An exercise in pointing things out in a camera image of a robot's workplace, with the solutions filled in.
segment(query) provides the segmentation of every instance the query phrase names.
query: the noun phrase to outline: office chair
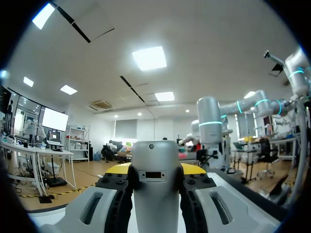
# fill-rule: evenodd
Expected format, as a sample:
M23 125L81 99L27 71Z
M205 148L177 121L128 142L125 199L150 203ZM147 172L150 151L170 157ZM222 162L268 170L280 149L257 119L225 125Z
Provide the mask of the office chair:
M270 193L260 190L259 194L277 205L283 205L286 202L287 196L291 191L291 187L285 184L288 174L284 175L275 185Z
M261 145L261 152L258 154L258 162L264 162L267 163L267 167L265 170L261 170L257 173L257 176L262 179L264 175L270 176L270 178L273 178L275 172L273 170L269 170L268 166L269 164L272 164L274 161L278 159L277 157L277 149L270 149L270 142L268 138L262 138L260 141Z

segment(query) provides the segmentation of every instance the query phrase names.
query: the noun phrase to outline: monitor screen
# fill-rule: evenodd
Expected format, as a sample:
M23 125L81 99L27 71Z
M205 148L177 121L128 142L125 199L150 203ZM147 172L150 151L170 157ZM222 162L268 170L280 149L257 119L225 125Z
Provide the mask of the monitor screen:
M49 108L45 108L42 126L48 127L54 130L66 131L68 122L68 115L54 111Z

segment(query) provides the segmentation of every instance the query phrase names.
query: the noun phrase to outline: ceiling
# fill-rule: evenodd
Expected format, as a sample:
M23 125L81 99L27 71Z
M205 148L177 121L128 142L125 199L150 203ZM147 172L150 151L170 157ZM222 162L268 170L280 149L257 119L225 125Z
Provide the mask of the ceiling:
M26 109L30 112L39 112L41 105L39 105L39 104L37 104L37 103L27 99L27 98L20 97L18 100L17 108Z
M55 10L42 30L30 23L8 67L12 85L55 105L74 103L92 111L92 101L104 100L113 111L134 108L135 117L138 108L148 108L145 115L178 116L187 114L188 106L194 114L195 102L206 95L221 103L242 99L251 90L265 90L271 99L289 90L281 85L284 73L268 75L275 64L263 54L269 50L285 59L297 43L261 0L55 3L91 42ZM141 71L132 52L156 46L163 47L167 67ZM24 76L35 82L32 88L23 83ZM61 92L65 84L78 92ZM175 100L157 102L154 93L167 91L174 92ZM155 107L166 104L171 107ZM104 115L110 119L115 113Z

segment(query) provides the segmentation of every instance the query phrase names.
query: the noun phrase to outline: yellow black caution tape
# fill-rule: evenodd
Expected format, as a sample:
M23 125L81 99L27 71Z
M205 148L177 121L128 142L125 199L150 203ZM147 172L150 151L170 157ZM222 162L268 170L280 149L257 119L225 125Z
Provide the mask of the yellow black caution tape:
M67 193L73 193L73 192L82 193L81 190L87 189L87 188L89 188L91 186L95 186L95 184L92 184L90 186L85 186L85 187L82 187L82 188L78 188L77 190L71 190L71 191L63 192L63 193L51 193L51 194L49 194L49 196L60 196L60 195L64 195L64 194L67 194ZM39 198L40 197L39 195L21 195L21 194L19 194L19 196L23 197L23 198Z

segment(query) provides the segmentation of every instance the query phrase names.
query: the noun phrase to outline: window blind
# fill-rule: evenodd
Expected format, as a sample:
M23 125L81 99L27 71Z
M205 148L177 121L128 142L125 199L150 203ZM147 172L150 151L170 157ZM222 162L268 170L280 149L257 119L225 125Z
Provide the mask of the window blind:
M115 138L137 138L137 120L117 120Z

